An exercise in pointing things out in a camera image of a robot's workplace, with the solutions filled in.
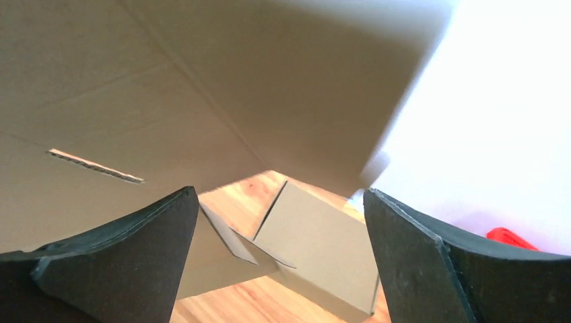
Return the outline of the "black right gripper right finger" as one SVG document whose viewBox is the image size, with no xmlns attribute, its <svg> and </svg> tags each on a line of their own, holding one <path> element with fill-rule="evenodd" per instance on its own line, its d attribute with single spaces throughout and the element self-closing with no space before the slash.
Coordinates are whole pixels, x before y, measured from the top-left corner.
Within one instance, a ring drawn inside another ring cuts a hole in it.
<svg viewBox="0 0 571 323">
<path fill-rule="evenodd" d="M 503 244 L 368 190 L 364 217 L 393 322 L 569 322 L 570 257 Z"/>
</svg>

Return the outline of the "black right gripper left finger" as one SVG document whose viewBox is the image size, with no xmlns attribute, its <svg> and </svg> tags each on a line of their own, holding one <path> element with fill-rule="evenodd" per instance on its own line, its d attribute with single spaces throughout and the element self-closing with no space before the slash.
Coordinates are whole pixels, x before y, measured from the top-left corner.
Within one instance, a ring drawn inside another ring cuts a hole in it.
<svg viewBox="0 0 571 323">
<path fill-rule="evenodd" d="M 2 322 L 168 322 L 199 202 L 186 186 L 31 252 L 1 255 Z"/>
</svg>

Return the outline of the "brown cardboard sheet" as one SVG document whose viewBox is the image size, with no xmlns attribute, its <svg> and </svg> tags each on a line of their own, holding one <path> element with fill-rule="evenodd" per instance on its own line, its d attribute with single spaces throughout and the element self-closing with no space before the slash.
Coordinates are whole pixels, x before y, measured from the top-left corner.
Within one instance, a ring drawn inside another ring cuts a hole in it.
<svg viewBox="0 0 571 323">
<path fill-rule="evenodd" d="M 452 1 L 2 1 L 1 255 L 191 186 L 367 184 Z M 199 206 L 177 294 L 279 261 Z"/>
</svg>

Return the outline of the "brown cardboard box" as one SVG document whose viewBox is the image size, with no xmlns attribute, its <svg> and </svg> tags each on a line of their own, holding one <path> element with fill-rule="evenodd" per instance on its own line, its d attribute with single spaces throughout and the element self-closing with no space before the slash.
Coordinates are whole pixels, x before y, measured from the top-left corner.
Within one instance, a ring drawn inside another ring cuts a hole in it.
<svg viewBox="0 0 571 323">
<path fill-rule="evenodd" d="M 273 280 L 346 322 L 374 315 L 380 280 L 361 221 L 285 182 L 253 242 L 279 261 Z"/>
</svg>

